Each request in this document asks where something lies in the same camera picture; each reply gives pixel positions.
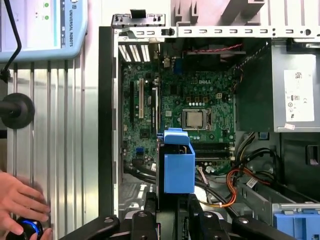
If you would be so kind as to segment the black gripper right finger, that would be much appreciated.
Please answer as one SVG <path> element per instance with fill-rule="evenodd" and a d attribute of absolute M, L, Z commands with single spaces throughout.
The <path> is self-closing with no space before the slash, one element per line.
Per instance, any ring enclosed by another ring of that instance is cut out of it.
<path fill-rule="evenodd" d="M 294 237 L 254 218 L 233 218 L 227 232 L 217 214 L 204 211 L 195 194 L 188 195 L 189 233 L 192 240 L 293 240 Z"/>

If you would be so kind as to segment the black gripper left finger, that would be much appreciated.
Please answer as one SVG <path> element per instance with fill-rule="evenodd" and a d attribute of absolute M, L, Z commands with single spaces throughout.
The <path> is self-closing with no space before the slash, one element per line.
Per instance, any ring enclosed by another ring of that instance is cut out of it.
<path fill-rule="evenodd" d="M 157 240 L 157 196 L 148 192 L 143 210 L 131 211 L 120 221 L 116 216 L 99 216 L 72 231 L 63 240 Z"/>

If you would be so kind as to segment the person's hand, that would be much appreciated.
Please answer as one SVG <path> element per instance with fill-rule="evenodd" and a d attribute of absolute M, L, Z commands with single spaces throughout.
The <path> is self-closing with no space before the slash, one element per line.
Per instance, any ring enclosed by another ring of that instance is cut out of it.
<path fill-rule="evenodd" d="M 45 223 L 49 220 L 51 208 L 47 205 L 41 188 L 33 188 L 28 183 L 7 172 L 0 173 L 0 238 L 8 233 L 21 235 L 23 227 L 12 215 Z"/>

